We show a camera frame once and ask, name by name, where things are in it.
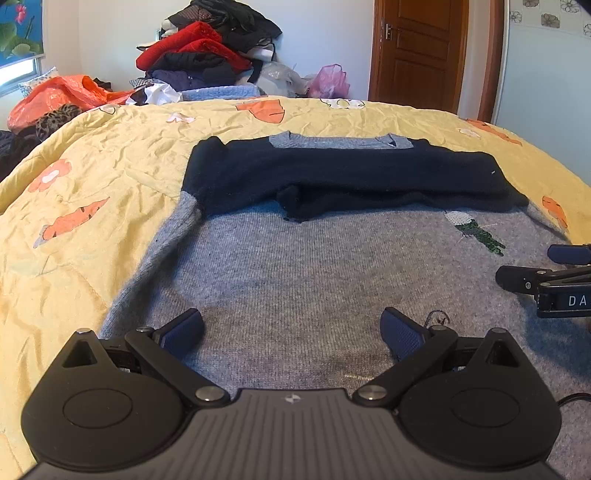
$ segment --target window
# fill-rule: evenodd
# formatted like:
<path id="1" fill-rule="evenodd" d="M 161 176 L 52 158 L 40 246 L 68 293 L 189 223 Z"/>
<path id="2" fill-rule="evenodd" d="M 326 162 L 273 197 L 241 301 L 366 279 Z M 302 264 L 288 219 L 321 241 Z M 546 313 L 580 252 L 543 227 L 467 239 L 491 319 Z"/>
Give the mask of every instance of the window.
<path id="1" fill-rule="evenodd" d="M 0 95 L 18 89 L 18 84 L 41 74 L 40 59 L 23 60 L 0 68 Z"/>

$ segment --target blue gripper pad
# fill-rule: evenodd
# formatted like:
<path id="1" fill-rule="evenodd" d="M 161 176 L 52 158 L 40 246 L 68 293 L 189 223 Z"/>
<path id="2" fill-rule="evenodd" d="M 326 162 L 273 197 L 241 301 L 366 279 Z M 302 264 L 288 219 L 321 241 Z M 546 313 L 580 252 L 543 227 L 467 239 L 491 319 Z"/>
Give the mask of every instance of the blue gripper pad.
<path id="1" fill-rule="evenodd" d="M 431 337 L 429 330 L 392 307 L 384 310 L 379 329 L 397 361 L 412 355 Z"/>
<path id="2" fill-rule="evenodd" d="M 588 245 L 550 245 L 548 257 L 554 263 L 589 265 L 591 264 L 591 249 Z"/>
<path id="3" fill-rule="evenodd" d="M 188 309 L 182 315 L 159 328 L 153 340 L 168 353 L 182 360 L 195 349 L 205 331 L 203 318 L 197 309 Z"/>

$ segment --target orange plastic bag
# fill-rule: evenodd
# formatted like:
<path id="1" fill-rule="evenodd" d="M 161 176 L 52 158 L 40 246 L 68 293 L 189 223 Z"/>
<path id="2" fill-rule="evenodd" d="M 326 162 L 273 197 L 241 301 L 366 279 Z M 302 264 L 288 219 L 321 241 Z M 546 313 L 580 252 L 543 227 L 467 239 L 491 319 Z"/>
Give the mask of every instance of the orange plastic bag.
<path id="1" fill-rule="evenodd" d="M 38 118 L 66 103 L 73 103 L 83 111 L 106 103 L 120 105 L 133 92 L 108 92 L 87 75 L 55 77 L 35 87 L 28 97 L 12 109 L 8 115 L 8 128 L 17 134 L 23 128 L 34 125 Z"/>

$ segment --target orange flower print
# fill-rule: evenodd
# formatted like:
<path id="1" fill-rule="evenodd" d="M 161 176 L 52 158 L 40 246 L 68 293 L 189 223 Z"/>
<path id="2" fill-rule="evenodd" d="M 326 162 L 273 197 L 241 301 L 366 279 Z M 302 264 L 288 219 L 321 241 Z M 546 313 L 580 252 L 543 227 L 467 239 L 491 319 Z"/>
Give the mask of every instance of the orange flower print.
<path id="1" fill-rule="evenodd" d="M 543 196 L 542 205 L 544 205 L 552 217 L 558 220 L 558 223 L 563 229 L 568 230 L 569 224 L 566 222 L 566 214 L 559 203 L 556 203 L 556 201 L 550 197 Z"/>
<path id="2" fill-rule="evenodd" d="M 480 128 L 480 130 L 484 130 L 485 132 L 489 132 L 490 134 L 496 135 L 499 138 L 502 138 L 506 142 L 514 143 L 515 145 L 521 145 L 519 140 L 515 140 L 514 138 L 510 138 L 508 135 L 504 134 L 503 132 L 499 132 L 492 128 L 486 122 L 481 122 L 480 120 L 466 120 L 470 125 L 473 125 L 476 128 Z"/>
<path id="3" fill-rule="evenodd" d="M 236 110 L 248 110 L 257 120 L 268 124 L 280 124 L 285 117 L 285 110 L 279 100 L 262 100 L 260 102 L 236 105 Z"/>
<path id="4" fill-rule="evenodd" d="M 72 164 L 61 158 L 43 170 L 41 174 L 29 185 L 28 190 L 31 193 L 37 191 L 44 192 L 49 187 L 51 187 L 51 185 L 53 185 L 59 177 L 64 177 L 71 171 Z"/>
<path id="5" fill-rule="evenodd" d="M 40 247 L 48 240 L 62 235 L 63 233 L 71 232 L 74 228 L 86 223 L 88 220 L 93 218 L 104 205 L 109 201 L 107 197 L 105 200 L 100 202 L 94 202 L 85 207 L 80 207 L 68 215 L 58 217 L 52 225 L 44 225 L 39 234 L 39 238 L 33 245 L 33 248 Z"/>

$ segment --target black cable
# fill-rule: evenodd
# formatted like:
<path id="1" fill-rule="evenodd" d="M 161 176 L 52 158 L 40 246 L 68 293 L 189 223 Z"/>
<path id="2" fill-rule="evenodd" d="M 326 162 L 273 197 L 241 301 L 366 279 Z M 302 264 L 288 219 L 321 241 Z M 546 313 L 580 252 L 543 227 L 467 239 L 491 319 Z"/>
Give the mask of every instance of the black cable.
<path id="1" fill-rule="evenodd" d="M 568 403 L 578 400 L 588 401 L 591 403 L 591 394 L 584 392 L 573 393 L 572 395 L 567 395 L 566 397 L 561 398 L 560 400 L 558 400 L 558 402 L 556 402 L 556 404 L 560 408 L 564 407 Z"/>

